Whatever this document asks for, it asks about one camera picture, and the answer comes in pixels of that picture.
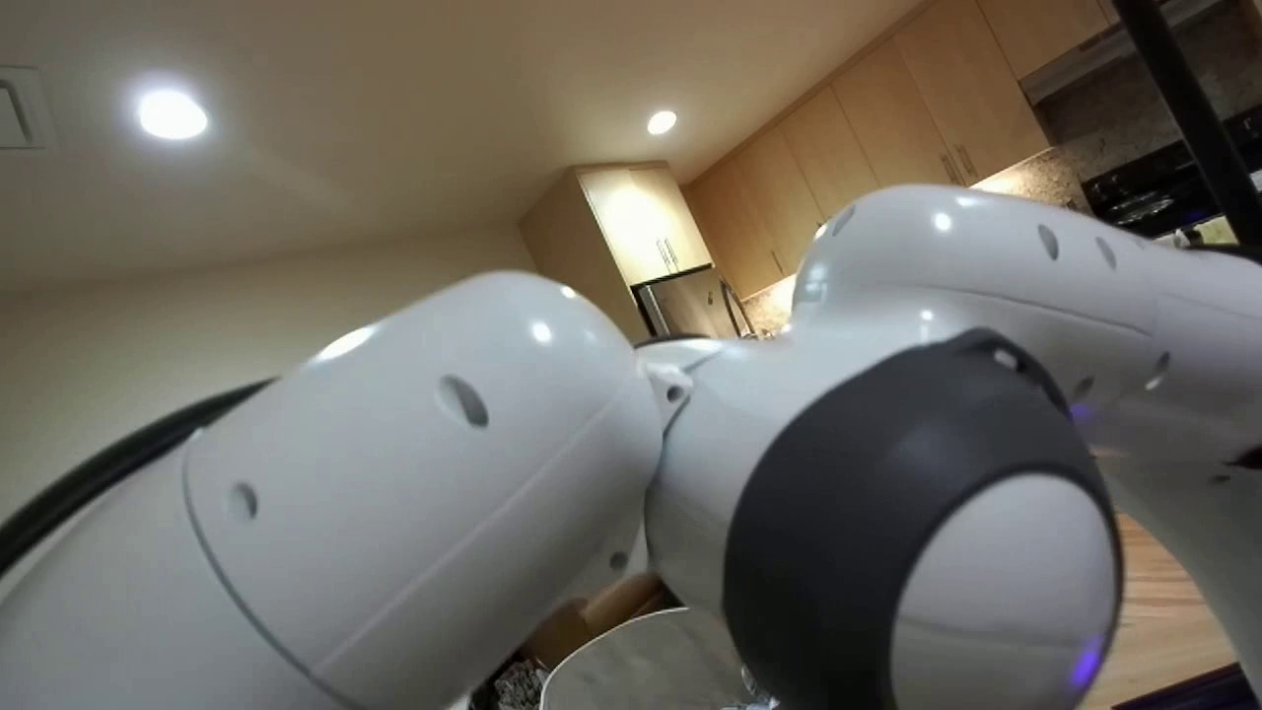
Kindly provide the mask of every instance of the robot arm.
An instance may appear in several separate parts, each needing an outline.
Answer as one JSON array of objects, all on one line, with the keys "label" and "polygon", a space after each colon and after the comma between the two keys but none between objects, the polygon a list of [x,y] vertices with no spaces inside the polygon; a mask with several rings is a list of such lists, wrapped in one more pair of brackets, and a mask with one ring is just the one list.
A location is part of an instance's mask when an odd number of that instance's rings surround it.
[{"label": "robot arm", "polygon": [[1097,460],[1247,447],[1262,397],[1208,407],[1247,363],[1199,342],[1259,317],[1195,290],[1243,271],[888,190],[770,342],[629,352],[558,282],[459,282],[68,526],[0,599],[0,704],[444,704],[637,516],[790,704],[1074,704],[1121,603]]}]

